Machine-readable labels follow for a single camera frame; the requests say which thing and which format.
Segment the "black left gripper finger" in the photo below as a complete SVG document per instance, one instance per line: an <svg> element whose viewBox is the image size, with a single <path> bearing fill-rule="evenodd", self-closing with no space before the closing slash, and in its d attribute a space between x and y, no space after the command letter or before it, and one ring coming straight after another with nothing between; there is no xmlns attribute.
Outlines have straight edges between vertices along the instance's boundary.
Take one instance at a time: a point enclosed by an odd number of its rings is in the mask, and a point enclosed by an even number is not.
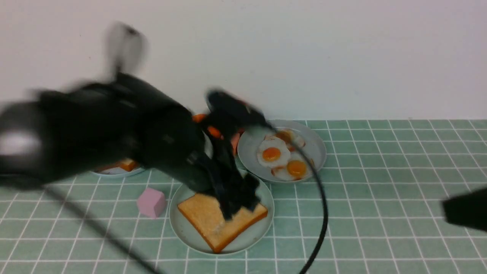
<svg viewBox="0 0 487 274"><path fill-rule="evenodd" d="M242 173L241 177L237 191L238 203L241 207L254 212L261 201L256 194L260 181L250 173Z"/></svg>
<svg viewBox="0 0 487 274"><path fill-rule="evenodd" d="M239 187L242 174L235 163L221 164L216 160L207 163L210 192L217 199L225 221L230 221L240 210Z"/></svg>

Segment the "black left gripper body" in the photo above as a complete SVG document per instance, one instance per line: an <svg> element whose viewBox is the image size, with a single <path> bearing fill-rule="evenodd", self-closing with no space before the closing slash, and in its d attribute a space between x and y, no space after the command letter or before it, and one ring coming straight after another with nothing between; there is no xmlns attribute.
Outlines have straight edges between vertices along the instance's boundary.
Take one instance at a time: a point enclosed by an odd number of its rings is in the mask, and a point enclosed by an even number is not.
<svg viewBox="0 0 487 274"><path fill-rule="evenodd" d="M184 107L145 108L145 166L161 170L205 192L224 187L228 165L217 160L221 149Z"/></svg>

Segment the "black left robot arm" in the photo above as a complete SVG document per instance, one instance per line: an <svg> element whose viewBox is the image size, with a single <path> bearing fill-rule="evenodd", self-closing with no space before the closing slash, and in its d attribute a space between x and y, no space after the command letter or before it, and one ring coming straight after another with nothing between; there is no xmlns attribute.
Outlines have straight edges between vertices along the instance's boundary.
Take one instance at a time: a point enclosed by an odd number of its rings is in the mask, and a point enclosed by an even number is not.
<svg viewBox="0 0 487 274"><path fill-rule="evenodd" d="M177 101L124 73L68 92L42 90L37 100L1 112L1 184L35 189L131 159L216 198L229 220L258 200L255 185L234 163L231 144L207 129L218 99L229 95L207 92L212 111L196 123Z"/></svg>

